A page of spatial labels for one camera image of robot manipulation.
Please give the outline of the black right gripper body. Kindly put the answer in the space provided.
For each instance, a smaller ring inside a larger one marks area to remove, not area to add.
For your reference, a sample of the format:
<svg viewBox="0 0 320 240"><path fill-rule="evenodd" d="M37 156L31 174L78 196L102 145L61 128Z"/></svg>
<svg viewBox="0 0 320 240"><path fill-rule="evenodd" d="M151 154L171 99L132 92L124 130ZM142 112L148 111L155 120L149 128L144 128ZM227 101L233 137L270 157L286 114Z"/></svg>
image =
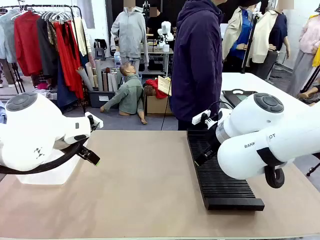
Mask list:
<svg viewBox="0 0 320 240"><path fill-rule="evenodd" d="M220 142L215 139L209 142L209 146L203 152L205 157L210 157L211 155L215 155L220 148Z"/></svg>

